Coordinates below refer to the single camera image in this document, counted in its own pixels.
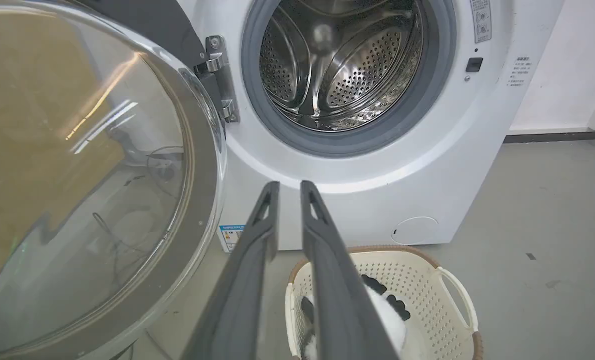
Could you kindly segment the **white front-load washing machine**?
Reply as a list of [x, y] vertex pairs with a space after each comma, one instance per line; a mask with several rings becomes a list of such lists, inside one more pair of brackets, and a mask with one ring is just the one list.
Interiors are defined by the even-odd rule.
[[267, 182], [279, 249], [302, 248], [300, 182], [345, 243], [455, 236], [565, 0], [72, 0], [215, 76], [231, 252]]

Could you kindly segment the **black and white plush toy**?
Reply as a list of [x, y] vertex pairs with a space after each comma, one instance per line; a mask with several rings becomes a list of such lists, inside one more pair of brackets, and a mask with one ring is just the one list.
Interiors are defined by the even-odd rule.
[[[406, 309], [405, 303], [393, 294], [384, 296], [387, 288], [378, 280], [366, 274], [361, 274], [361, 278], [393, 348], [396, 353], [401, 354], [406, 337], [405, 322], [410, 319], [411, 313]], [[310, 328], [300, 342], [300, 356], [302, 360], [317, 360], [315, 306], [312, 294], [302, 297], [300, 307], [310, 322]]]

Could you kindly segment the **cream perforated laundry basket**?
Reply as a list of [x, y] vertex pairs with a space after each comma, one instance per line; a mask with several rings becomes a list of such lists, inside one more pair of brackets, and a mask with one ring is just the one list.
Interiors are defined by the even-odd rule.
[[[399, 360], [483, 360], [474, 305], [464, 285], [438, 262], [411, 246], [347, 248], [360, 278], [383, 284], [411, 313]], [[312, 267], [306, 258], [291, 272], [284, 297], [287, 337], [293, 360], [302, 360], [300, 342], [310, 322], [300, 307], [312, 294]]]

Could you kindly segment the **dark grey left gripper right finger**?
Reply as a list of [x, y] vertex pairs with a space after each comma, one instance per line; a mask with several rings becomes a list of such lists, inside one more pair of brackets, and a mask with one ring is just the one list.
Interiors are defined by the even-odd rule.
[[300, 183], [318, 360], [399, 360], [316, 185]]

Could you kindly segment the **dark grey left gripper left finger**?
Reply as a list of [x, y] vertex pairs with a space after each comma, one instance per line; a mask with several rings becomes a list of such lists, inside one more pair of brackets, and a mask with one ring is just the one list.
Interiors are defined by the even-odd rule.
[[278, 248], [279, 187], [262, 188], [181, 360], [257, 360], [265, 270]]

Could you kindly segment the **glass washer door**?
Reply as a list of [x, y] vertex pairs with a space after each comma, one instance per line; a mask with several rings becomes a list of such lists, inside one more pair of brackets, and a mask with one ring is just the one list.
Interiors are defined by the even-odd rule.
[[226, 139], [179, 0], [0, 0], [0, 360], [102, 360], [194, 273]]

